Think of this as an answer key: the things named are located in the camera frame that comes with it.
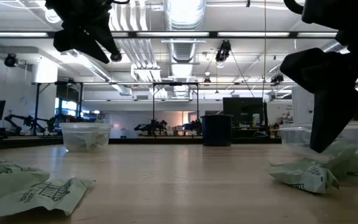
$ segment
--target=plastic container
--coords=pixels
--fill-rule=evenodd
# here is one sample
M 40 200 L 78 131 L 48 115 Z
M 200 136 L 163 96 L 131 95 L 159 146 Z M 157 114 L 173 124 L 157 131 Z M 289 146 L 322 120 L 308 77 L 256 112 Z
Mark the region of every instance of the plastic container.
M 335 144 L 340 141 L 358 148 L 358 121 L 350 122 L 336 140 L 320 154 L 309 148 L 311 124 L 284 124 L 280 127 L 280 134 L 284 151 L 288 151 L 295 158 L 303 157 L 327 162 L 331 156 L 341 150 Z
M 217 114 L 202 116 L 204 146 L 231 145 L 231 115 Z
M 93 152 L 109 144 L 111 125 L 99 123 L 62 123 L 63 143 L 69 151 Z

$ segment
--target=black metal frame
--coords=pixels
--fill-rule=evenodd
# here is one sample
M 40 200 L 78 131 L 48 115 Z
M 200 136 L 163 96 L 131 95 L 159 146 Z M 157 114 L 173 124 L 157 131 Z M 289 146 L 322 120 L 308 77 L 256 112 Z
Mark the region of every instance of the black metal frame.
M 80 99 L 78 100 L 78 106 L 77 106 L 77 110 L 76 110 L 76 114 L 80 115 L 81 110 L 82 110 L 82 97 L 83 97 L 83 91 L 84 91 L 84 83 L 82 82 L 70 82 L 70 83 L 65 83 L 65 82 L 55 82 L 55 83 L 32 83 L 33 85 L 37 85 L 37 94 L 35 97 L 35 114 L 34 114 L 34 120 L 37 121 L 38 120 L 38 107 L 39 107 L 39 98 L 40 98 L 40 94 L 50 85 L 64 85 L 67 86 L 68 84 L 71 85 L 80 85 L 81 86 L 81 90 L 80 90 Z M 40 91 L 40 87 L 41 85 L 46 85 L 41 91 Z M 60 112 L 62 109 L 62 102 L 59 101 L 59 107 L 60 107 Z M 33 130 L 33 135 L 36 136 L 37 135 L 37 128 L 35 127 Z
M 199 104 L 199 99 L 198 99 L 198 90 L 200 88 L 199 83 L 196 83 L 196 82 L 194 82 L 194 83 L 181 83 L 181 82 L 164 83 L 164 82 L 161 82 L 161 83 L 153 83 L 153 120 L 155 120 L 155 94 L 158 93 L 158 91 L 160 91 L 162 89 L 162 87 L 161 87 L 157 92 L 155 92 L 156 85 L 162 85 L 162 87 L 164 87 L 165 85 L 169 85 L 169 86 L 195 85 L 197 87 L 197 92 L 196 92 L 196 95 L 197 95 L 197 119 L 200 118 L 200 104 Z
M 207 35 L 189 35 L 184 36 L 183 33 L 180 31 L 114 31 L 111 32 L 112 36 L 115 39 L 334 39 L 336 32 L 323 32 L 323 33 L 332 33 L 333 35 L 318 35 L 318 31 L 304 31 L 304 32 L 298 32 L 298 31 L 266 31 L 266 33 L 274 33 L 274 32 L 285 32 L 289 33 L 289 35 L 252 35 L 252 33 L 265 33 L 264 30 L 254 30 L 254 31 L 231 31 L 231 30 L 221 30 L 221 31 L 196 31 L 197 32 L 205 32 L 208 33 Z M 238 33 L 239 35 L 218 35 L 219 33 Z M 19 34 L 25 34 L 25 33 L 32 33 L 32 34 L 46 34 L 46 35 L 19 35 Z M 0 31 L 0 39 L 52 39 L 55 37 L 56 32 L 24 32 L 24 31 Z M 170 35 L 155 35 L 155 34 L 161 33 L 161 34 L 170 34 Z M 313 36 L 299 36 L 299 33 L 315 33 L 316 35 Z

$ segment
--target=black pole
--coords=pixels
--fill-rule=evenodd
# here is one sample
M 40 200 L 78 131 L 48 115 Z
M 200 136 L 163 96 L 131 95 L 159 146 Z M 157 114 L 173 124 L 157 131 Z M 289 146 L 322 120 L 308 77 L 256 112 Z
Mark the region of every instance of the black pole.
M 267 103 L 264 102 L 264 118 L 265 118 L 265 130 L 268 135 L 270 135 L 269 121 L 267 118 Z
M 35 123 L 34 124 L 36 124 L 37 120 L 38 120 L 38 103 L 40 100 L 40 87 L 41 87 L 41 83 L 37 83 L 37 95 L 35 97 L 35 115 L 34 115 Z M 37 136 L 37 126 L 36 125 L 34 125 L 34 127 L 33 127 L 33 135 Z
M 200 110 L 198 109 L 198 84 L 197 84 L 197 119 L 200 119 Z
M 153 83 L 153 120 L 154 120 L 154 112 L 155 112 L 154 91 L 155 91 L 155 84 Z
M 58 108 L 59 115 L 61 115 L 63 113 L 62 106 L 63 106 L 63 100 L 61 98 L 59 98 L 59 108 Z
M 80 90 L 80 100 L 78 101 L 78 116 L 81 116 L 81 112 L 82 112 L 82 95 L 84 92 L 84 83 L 81 83 L 81 90 Z

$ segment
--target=table surface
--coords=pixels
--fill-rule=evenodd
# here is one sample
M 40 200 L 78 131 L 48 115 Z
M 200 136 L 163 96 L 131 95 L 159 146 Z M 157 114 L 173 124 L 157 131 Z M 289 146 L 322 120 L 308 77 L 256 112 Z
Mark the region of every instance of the table surface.
M 326 195 L 291 188 L 267 174 L 269 161 L 292 159 L 281 145 L 46 146 L 0 150 L 0 159 L 96 181 L 70 217 L 40 208 L 0 223 L 358 223 L 358 175 Z

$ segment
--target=crumpled plastic bag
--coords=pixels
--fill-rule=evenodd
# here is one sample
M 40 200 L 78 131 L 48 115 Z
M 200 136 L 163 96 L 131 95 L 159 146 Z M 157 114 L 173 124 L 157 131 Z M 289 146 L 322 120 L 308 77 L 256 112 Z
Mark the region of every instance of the crumpled plastic bag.
M 0 159 L 0 198 L 49 179 L 49 172 Z
M 93 151 L 102 148 L 103 144 L 108 141 L 106 133 L 93 132 L 84 136 L 76 135 L 78 140 L 79 151 Z
M 51 180 L 36 184 L 27 190 L 7 195 L 0 199 L 0 217 L 44 207 L 47 210 L 62 210 L 65 215 L 73 213 L 92 180 L 72 178 Z
M 327 150 L 326 153 L 331 155 L 327 162 L 302 158 L 287 164 L 271 164 L 268 173 L 285 184 L 308 192 L 325 194 L 330 187 L 338 189 L 338 179 L 358 174 L 357 148 L 346 141 L 337 141 Z

